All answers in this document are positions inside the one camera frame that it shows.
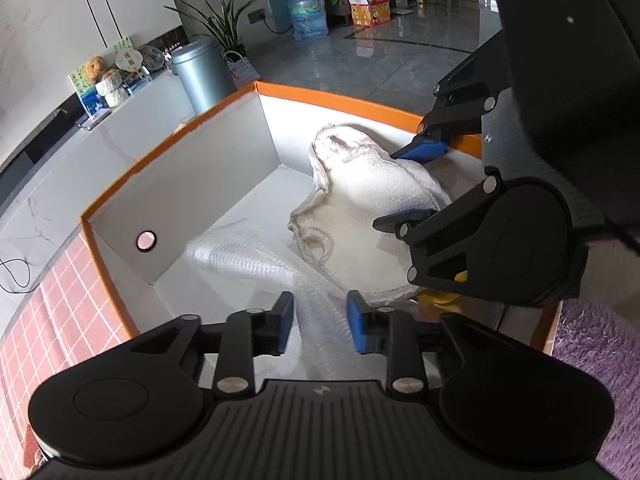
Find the white mesh cloth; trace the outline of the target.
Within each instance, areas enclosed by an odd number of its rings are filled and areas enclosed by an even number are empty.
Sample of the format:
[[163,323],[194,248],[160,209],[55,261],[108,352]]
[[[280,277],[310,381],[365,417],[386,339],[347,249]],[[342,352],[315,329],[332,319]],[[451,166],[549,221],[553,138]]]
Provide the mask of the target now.
[[265,309],[281,292],[294,296],[295,320],[286,350],[258,360],[259,380],[377,379],[384,382],[382,356],[355,350],[346,314],[346,292],[308,266],[264,229],[243,219],[213,226],[192,238],[184,258],[204,278],[254,288],[247,307]]

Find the cream white towel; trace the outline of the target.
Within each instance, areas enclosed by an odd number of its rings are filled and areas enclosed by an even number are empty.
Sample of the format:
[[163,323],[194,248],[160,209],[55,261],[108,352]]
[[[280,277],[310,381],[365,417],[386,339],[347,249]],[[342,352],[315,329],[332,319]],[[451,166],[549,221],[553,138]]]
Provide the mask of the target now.
[[371,304],[408,299],[409,247],[373,221],[410,209],[451,203],[418,162],[395,160],[370,136],[351,126],[320,130],[309,148],[314,180],[290,214],[288,229],[306,263],[344,290],[357,289]]

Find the orange printed gift box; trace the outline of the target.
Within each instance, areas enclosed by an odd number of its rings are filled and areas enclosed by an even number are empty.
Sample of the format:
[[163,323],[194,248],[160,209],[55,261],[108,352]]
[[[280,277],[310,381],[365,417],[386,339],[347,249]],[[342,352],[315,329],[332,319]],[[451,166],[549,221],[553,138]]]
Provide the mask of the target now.
[[347,0],[356,27],[372,28],[390,21],[392,0]]

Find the orange white storage box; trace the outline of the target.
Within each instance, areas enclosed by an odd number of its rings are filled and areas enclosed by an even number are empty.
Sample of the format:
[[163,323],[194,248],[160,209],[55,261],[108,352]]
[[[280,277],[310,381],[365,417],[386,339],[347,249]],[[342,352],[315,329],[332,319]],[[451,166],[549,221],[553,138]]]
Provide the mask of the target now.
[[82,215],[100,277],[136,336],[183,313],[220,321],[252,290],[191,268],[186,244],[244,220],[295,246],[291,211],[312,188],[309,148],[323,128],[349,126],[393,152],[419,117],[380,104],[258,82],[160,142]]

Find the blue water jug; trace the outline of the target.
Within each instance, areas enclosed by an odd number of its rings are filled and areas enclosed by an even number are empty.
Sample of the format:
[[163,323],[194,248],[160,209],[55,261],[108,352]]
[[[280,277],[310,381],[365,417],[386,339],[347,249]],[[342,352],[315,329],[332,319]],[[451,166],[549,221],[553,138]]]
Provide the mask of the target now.
[[288,10],[297,41],[315,40],[329,35],[324,0],[288,0]]

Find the woven small basket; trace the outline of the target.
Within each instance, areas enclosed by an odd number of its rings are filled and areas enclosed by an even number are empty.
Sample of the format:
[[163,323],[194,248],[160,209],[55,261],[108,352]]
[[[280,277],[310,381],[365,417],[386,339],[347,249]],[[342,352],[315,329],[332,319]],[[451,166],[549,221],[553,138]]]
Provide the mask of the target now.
[[254,69],[254,66],[246,56],[236,51],[227,51],[224,52],[222,57],[228,66],[236,88],[242,89],[259,79],[257,70]]

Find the green potted floor plant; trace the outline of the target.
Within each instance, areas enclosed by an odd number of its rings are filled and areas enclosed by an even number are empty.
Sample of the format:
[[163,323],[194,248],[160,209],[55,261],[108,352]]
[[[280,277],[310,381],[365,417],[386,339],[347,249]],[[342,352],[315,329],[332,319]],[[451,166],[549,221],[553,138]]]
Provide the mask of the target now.
[[165,9],[200,24],[205,29],[203,36],[213,37],[222,52],[246,54],[246,47],[239,33],[239,21],[242,14],[258,3],[258,0],[246,0],[239,6],[236,0],[218,0],[216,6],[209,0],[203,0],[206,6],[205,11],[184,0],[177,1],[185,6],[186,10],[174,6],[165,6]]

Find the grey metal trash can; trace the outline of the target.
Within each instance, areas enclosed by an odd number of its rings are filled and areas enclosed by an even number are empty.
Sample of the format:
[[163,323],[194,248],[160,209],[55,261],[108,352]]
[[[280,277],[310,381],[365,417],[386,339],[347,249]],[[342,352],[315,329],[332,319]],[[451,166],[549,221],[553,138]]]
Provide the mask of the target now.
[[170,52],[171,65],[179,77],[195,114],[201,115],[236,91],[231,73],[209,36],[198,38]]

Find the purple fuzzy rug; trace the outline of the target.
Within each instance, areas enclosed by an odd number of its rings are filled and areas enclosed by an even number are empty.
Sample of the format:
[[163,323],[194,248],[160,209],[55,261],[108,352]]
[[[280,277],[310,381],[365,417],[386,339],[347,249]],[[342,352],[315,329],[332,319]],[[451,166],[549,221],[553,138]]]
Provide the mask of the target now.
[[615,405],[598,463],[617,479],[639,477],[639,331],[602,304],[566,300],[551,355],[602,382]]

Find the white marble TV console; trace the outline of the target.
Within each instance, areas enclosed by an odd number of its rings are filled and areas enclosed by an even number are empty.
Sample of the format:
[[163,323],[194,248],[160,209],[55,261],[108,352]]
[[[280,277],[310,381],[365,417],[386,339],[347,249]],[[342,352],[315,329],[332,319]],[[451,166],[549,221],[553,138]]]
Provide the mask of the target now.
[[91,131],[71,134],[1,207],[1,324],[21,305],[51,259],[76,231],[83,211],[154,146],[195,116],[169,70]]

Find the teddy bear on console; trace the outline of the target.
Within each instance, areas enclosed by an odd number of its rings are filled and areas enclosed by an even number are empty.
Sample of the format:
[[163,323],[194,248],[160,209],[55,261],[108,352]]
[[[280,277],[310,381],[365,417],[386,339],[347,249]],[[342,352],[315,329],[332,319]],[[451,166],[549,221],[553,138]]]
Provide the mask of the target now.
[[120,70],[108,67],[104,58],[94,56],[85,62],[84,75],[109,108],[119,107],[128,98]]

